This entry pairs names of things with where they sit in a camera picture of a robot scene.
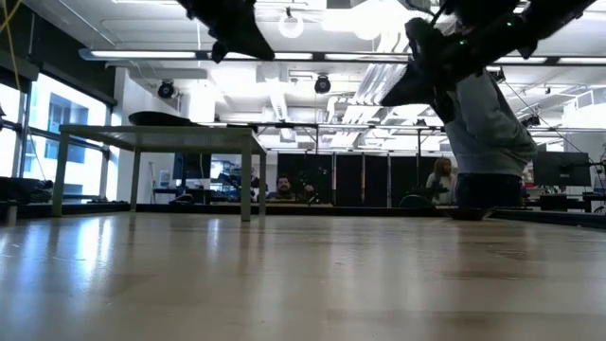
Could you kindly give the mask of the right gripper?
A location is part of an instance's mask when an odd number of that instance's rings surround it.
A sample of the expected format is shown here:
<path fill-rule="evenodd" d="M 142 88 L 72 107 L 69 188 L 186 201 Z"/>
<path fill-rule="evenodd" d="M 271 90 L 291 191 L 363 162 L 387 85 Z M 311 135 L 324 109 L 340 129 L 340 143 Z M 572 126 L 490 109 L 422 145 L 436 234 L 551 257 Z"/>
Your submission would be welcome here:
<path fill-rule="evenodd" d="M 447 91 L 466 78 L 518 50 L 528 58 L 535 34 L 520 16 L 500 16 L 466 33 L 443 34 L 423 19 L 412 19 L 405 32 L 413 59 L 380 101 L 384 107 L 428 104 L 443 124 L 455 119 L 455 103 Z"/>

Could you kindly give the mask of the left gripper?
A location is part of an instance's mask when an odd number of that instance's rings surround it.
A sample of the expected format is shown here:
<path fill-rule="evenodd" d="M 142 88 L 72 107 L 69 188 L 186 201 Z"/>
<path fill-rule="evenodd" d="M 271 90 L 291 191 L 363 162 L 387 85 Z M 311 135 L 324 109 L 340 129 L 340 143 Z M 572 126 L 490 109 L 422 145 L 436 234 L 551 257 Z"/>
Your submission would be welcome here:
<path fill-rule="evenodd" d="M 220 63 L 235 52 L 262 61 L 273 61 L 275 51 L 258 28 L 254 11 L 256 0 L 178 0 L 189 20 L 204 24 L 216 38 L 211 59 Z"/>

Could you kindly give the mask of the black round wavy mini plate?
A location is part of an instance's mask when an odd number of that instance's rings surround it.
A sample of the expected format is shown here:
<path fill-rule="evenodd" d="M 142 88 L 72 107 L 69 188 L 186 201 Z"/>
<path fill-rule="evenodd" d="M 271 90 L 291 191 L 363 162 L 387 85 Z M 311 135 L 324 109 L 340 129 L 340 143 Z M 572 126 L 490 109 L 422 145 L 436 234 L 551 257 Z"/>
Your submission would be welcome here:
<path fill-rule="evenodd" d="M 139 111 L 128 116 L 129 122 L 134 126 L 187 126 L 187 118 L 174 116 L 156 111 Z"/>

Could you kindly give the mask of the white ceiling pipe bundle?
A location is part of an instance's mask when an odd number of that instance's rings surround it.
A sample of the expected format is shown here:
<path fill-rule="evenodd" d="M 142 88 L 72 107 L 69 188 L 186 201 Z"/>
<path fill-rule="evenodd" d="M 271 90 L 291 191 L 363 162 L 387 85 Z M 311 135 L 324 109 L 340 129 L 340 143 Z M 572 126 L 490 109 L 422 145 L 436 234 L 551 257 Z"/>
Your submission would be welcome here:
<path fill-rule="evenodd" d="M 408 39 L 403 29 L 382 32 L 374 49 L 379 54 L 405 54 Z M 356 104 L 378 105 L 406 69 L 405 63 L 371 63 L 353 96 Z"/>

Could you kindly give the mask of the person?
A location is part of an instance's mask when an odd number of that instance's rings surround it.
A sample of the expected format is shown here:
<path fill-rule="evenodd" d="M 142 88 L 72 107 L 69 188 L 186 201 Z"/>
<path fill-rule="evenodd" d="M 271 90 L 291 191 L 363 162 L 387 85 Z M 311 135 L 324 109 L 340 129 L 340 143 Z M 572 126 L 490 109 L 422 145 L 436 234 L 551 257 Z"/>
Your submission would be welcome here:
<path fill-rule="evenodd" d="M 448 96 L 454 107 L 444 128 L 457 165 L 456 203 L 520 206 L 524 170 L 537 153 L 534 139 L 488 72 L 460 81 Z"/>
<path fill-rule="evenodd" d="M 436 205 L 450 205 L 455 202 L 456 178 L 449 158 L 440 157 L 434 164 L 433 172 L 428 176 L 426 188 Z"/>
<path fill-rule="evenodd" d="M 301 195 L 293 190 L 287 175 L 280 175 L 276 180 L 276 190 L 267 195 L 270 201 L 300 201 Z"/>

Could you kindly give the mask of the black room divider panel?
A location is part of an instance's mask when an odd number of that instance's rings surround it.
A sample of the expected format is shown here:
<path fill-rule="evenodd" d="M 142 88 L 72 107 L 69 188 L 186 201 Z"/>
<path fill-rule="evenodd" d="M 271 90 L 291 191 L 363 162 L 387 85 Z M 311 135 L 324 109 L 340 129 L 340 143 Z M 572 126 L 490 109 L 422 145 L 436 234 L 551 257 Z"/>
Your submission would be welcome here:
<path fill-rule="evenodd" d="M 336 205 L 359 206 L 362 203 L 362 165 L 360 154 L 336 156 Z"/>
<path fill-rule="evenodd" d="M 332 158 L 327 154 L 280 153 L 277 172 L 289 179 L 292 192 L 299 202 L 331 204 Z"/>
<path fill-rule="evenodd" d="M 386 156 L 365 156 L 365 206 L 387 207 L 388 165 Z"/>
<path fill-rule="evenodd" d="M 415 156 L 391 156 L 391 200 L 392 207 L 400 205 L 401 199 L 414 188 L 423 188 L 433 172 L 435 159 Z"/>

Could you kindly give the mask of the long ceiling light bar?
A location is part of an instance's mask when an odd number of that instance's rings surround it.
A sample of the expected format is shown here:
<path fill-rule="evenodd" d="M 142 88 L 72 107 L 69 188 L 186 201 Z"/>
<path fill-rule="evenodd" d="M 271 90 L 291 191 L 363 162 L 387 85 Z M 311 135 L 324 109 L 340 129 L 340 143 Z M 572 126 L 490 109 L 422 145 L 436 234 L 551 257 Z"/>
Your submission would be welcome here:
<path fill-rule="evenodd" d="M 211 52 L 205 50 L 94 50 L 80 49 L 86 61 L 211 61 Z M 314 63 L 407 63 L 411 60 L 404 53 L 362 52 L 276 52 L 279 62 Z M 498 65 L 545 65 L 545 66 L 606 66 L 606 57 L 539 56 L 524 59 L 521 56 L 505 56 L 493 64 Z"/>

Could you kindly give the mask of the black computer monitor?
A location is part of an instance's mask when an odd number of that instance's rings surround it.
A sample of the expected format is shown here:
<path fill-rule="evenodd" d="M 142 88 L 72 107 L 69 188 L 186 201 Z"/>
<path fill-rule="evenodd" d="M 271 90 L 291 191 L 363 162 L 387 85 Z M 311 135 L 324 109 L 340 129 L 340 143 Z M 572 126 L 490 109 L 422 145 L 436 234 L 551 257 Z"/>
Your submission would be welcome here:
<path fill-rule="evenodd" d="M 547 187 L 591 187 L 587 153 L 538 152 L 533 159 L 534 184 Z"/>

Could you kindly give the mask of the large bright window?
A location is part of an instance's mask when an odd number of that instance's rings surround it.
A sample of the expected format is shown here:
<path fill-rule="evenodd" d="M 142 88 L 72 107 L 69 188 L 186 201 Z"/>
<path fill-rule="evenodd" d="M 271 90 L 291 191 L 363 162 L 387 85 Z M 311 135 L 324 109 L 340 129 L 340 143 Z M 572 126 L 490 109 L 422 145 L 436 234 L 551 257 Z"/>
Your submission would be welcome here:
<path fill-rule="evenodd" d="M 0 176 L 53 181 L 63 125 L 102 125 L 109 107 L 41 74 L 27 92 L 0 83 Z M 101 190 L 104 152 L 83 139 L 67 149 L 64 192 L 96 195 Z"/>

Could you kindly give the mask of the black background rig frame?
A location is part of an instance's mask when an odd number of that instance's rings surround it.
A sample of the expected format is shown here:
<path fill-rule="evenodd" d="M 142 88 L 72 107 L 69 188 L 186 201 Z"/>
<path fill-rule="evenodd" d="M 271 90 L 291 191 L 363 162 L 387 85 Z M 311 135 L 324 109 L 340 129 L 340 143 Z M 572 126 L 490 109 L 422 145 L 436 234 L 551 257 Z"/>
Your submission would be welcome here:
<path fill-rule="evenodd" d="M 249 122 L 261 135 L 266 129 L 301 130 L 311 136 L 314 148 L 298 147 L 314 153 L 363 153 L 363 154 L 411 154 L 416 157 L 416 185 L 421 186 L 420 159 L 439 151 L 422 148 L 428 137 L 445 137 L 442 126 L 427 125 L 376 125 L 376 124 L 328 124 L 304 122 Z"/>

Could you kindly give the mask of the dark wall screen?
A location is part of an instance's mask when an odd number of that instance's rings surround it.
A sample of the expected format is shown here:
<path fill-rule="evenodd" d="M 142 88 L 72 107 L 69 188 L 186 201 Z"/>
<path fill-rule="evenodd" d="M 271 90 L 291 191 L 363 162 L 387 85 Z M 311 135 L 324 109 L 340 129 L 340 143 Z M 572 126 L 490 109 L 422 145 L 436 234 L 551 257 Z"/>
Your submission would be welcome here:
<path fill-rule="evenodd" d="M 176 153 L 172 178 L 174 180 L 207 179 L 211 173 L 211 155 L 204 153 Z"/>

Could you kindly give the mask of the black aluminium table frame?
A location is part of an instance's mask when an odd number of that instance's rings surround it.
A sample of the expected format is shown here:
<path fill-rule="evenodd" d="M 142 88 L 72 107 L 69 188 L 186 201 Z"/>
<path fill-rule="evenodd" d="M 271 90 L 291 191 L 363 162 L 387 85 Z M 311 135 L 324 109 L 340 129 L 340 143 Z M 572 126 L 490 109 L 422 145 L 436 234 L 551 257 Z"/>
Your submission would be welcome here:
<path fill-rule="evenodd" d="M 441 218 L 448 217 L 445 211 L 449 208 L 405 209 L 387 207 L 347 207 L 347 206 L 305 206 L 268 204 L 266 215 L 281 216 L 328 216 L 328 217 L 373 217 L 373 218 Z M 18 219 L 50 218 L 51 205 L 19 206 Z M 64 204 L 63 215 L 82 215 L 100 213 L 118 213 L 130 211 L 127 203 L 107 204 Z M 196 205 L 152 205 L 138 204 L 135 212 L 145 213 L 183 213 L 206 215 L 241 215 L 240 205 L 196 206 Z M 580 226 L 606 230 L 606 215 L 593 213 L 572 213 L 561 211 L 535 211 L 527 209 L 494 209 L 489 218 L 530 222 L 537 224 L 557 224 Z"/>

